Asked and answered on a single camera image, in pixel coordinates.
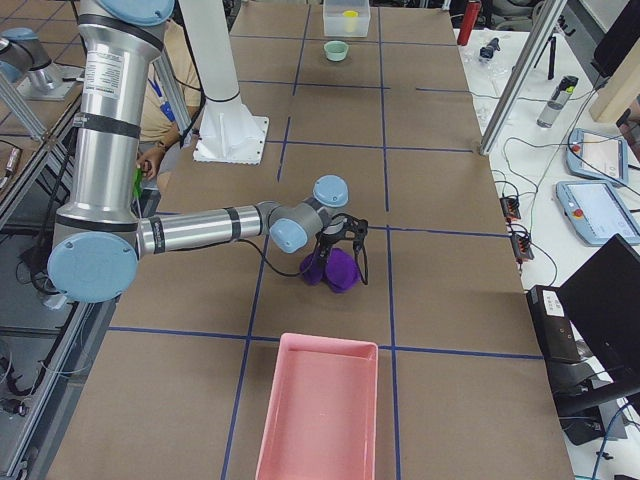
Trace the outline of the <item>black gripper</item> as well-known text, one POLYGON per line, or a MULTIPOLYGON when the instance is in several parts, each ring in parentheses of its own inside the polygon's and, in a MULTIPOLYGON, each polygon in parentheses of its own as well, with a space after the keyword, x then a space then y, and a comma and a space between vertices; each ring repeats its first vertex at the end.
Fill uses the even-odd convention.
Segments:
POLYGON ((354 217, 347 213, 338 213, 330 224, 319 233, 321 248, 331 248, 340 241, 351 241, 354 250, 365 249, 365 239, 368 234, 369 222, 366 219, 354 217))

